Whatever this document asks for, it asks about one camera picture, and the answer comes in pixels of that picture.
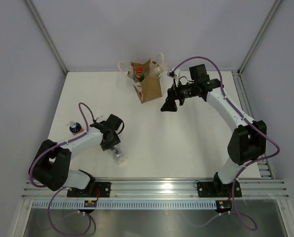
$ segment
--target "white wall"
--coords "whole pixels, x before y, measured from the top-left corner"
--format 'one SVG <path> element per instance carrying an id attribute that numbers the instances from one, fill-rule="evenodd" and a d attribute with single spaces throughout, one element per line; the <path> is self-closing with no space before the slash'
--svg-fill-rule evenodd
<path id="1" fill-rule="evenodd" d="M 64 75 L 21 0 L 0 0 L 0 237 L 47 138 Z"/>
<path id="2" fill-rule="evenodd" d="M 33 2 L 70 71 L 117 71 L 119 61 L 143 62 L 160 51 L 171 67 L 201 55 L 237 69 L 274 0 Z"/>
<path id="3" fill-rule="evenodd" d="M 243 77 L 257 119 L 281 146 L 274 171 L 294 203 L 294 0 L 283 2 Z"/>

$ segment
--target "camera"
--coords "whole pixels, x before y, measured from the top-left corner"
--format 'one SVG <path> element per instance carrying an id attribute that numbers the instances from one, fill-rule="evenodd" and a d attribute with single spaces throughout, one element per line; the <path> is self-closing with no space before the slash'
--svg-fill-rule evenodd
<path id="1" fill-rule="evenodd" d="M 210 76 L 207 74 L 204 64 L 197 65 L 189 68 L 191 81 L 188 80 L 186 84 L 182 84 L 181 77 L 176 82 L 176 78 L 173 79 L 172 86 L 168 89 L 168 96 L 166 102 L 161 107 L 160 111 L 176 112 L 178 110 L 176 100 L 179 100 L 179 105 L 184 104 L 186 98 L 202 97 L 206 101 L 207 93 L 214 88 L 220 87 L 221 82 L 218 79 L 210 80 Z M 175 75 L 172 72 L 168 73 L 169 76 Z"/>

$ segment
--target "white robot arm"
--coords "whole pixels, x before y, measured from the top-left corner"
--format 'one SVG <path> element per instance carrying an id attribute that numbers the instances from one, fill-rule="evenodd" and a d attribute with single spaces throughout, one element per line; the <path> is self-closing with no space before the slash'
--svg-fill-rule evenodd
<path id="1" fill-rule="evenodd" d="M 103 151 L 111 150 L 115 157 L 120 156 L 120 151 L 114 146 L 120 143 L 119 133 L 116 131 L 122 124 L 119 133 L 124 129 L 124 122 L 119 117 L 110 115 L 106 121 L 94 121 L 83 136 L 79 133 L 70 139 L 70 142 L 45 140 L 36 154 L 29 174 L 32 172 L 34 179 L 53 191 L 61 187 L 70 187 L 82 197 L 95 195 L 95 178 L 82 170 L 69 169 L 70 161 L 96 145 L 100 145 Z"/>
<path id="2" fill-rule="evenodd" d="M 182 106 L 185 98 L 198 96 L 213 106 L 225 120 L 232 132 L 232 137 L 227 147 L 229 158 L 223 168 L 215 174 L 213 186 L 220 197 L 221 194 L 229 195 L 230 185 L 227 184 L 234 181 L 235 175 L 246 162 L 255 160 L 265 153 L 266 139 L 255 132 L 226 101 L 225 97 L 235 105 L 227 93 L 226 96 L 223 95 L 221 82 L 218 79 L 210 80 L 204 64 L 191 67 L 189 70 L 192 81 L 184 85 L 179 80 L 179 70 L 174 73 L 168 72 L 168 76 L 173 78 L 174 83 L 168 89 L 168 97 L 161 111 L 176 112 L 178 108 L 175 100 L 179 100 L 180 106 Z M 235 108 L 244 115 L 244 118 L 266 134 L 266 125 L 263 121 L 255 121 L 238 106 L 235 105 Z"/>

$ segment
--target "stainless steel surface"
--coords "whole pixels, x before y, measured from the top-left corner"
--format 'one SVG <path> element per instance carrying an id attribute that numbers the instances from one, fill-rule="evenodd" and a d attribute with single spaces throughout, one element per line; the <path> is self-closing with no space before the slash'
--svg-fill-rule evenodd
<path id="1" fill-rule="evenodd" d="M 37 27 L 39 28 L 41 34 L 43 35 L 45 42 L 46 42 L 47 46 L 49 47 L 50 51 L 53 53 L 57 63 L 62 68 L 64 74 L 67 75 L 68 70 L 66 68 L 66 65 L 65 65 L 62 57 L 60 56 L 53 40 L 51 39 L 51 37 L 49 35 L 49 33 L 47 32 L 47 29 L 45 28 L 43 21 L 38 13 L 36 7 L 34 6 L 33 2 L 31 0 L 23 0 L 23 2 L 26 4 L 29 11 L 31 12 L 31 14 L 37 24 Z"/>
<path id="2" fill-rule="evenodd" d="M 109 180 L 111 182 L 108 200 L 191 200 L 198 199 L 194 187 L 196 180 Z M 282 180 L 255 179 L 239 180 L 243 197 L 240 199 L 288 199 L 288 192 Z M 62 191 L 56 199 L 72 199 L 66 197 L 67 190 Z M 23 199 L 51 199 L 54 192 L 39 189 L 29 182 L 25 186 Z"/>
<path id="3" fill-rule="evenodd" d="M 266 16 L 259 32 L 257 33 L 256 38 L 254 39 L 244 61 L 242 62 L 238 72 L 239 74 L 242 74 L 242 72 L 244 71 L 245 67 L 247 66 L 247 64 L 249 63 L 252 55 L 254 54 L 255 50 L 257 49 L 257 46 L 259 45 L 264 33 L 266 32 L 266 29 L 268 28 L 268 26 L 270 25 L 273 17 L 275 16 L 277 10 L 279 9 L 281 3 L 283 2 L 283 0 L 275 0 L 275 2 L 273 3 L 268 15 Z"/>
<path id="4" fill-rule="evenodd" d="M 97 230 L 90 229 L 89 237 L 206 237 L 206 236 L 243 236 L 243 237 L 286 237 L 283 221 L 278 212 L 276 201 L 239 201 L 238 206 L 244 213 L 255 218 L 258 230 L 245 229 L 235 215 L 218 217 L 203 228 L 190 225 L 203 224 L 216 213 L 212 210 L 95 210 Z M 71 210 L 52 210 L 54 223 L 60 221 Z M 80 214 L 70 216 L 57 225 L 69 234 L 85 230 L 88 219 Z M 59 237 L 49 228 L 47 211 L 32 209 L 25 237 Z"/>

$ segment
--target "bottle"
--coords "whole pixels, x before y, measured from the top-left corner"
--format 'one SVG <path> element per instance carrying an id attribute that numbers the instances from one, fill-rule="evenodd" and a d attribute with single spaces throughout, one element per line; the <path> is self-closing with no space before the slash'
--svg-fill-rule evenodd
<path id="1" fill-rule="evenodd" d="M 78 122 L 70 121 L 68 125 L 69 125 L 69 130 L 73 135 L 76 135 L 84 131 L 82 126 Z"/>
<path id="2" fill-rule="evenodd" d="M 144 73 L 142 67 L 137 67 L 135 71 L 135 80 L 139 82 L 142 82 L 144 80 Z"/>
<path id="3" fill-rule="evenodd" d="M 125 162 L 124 155 L 119 145 L 109 148 L 109 152 L 113 156 L 113 159 L 117 164 L 123 164 Z"/>

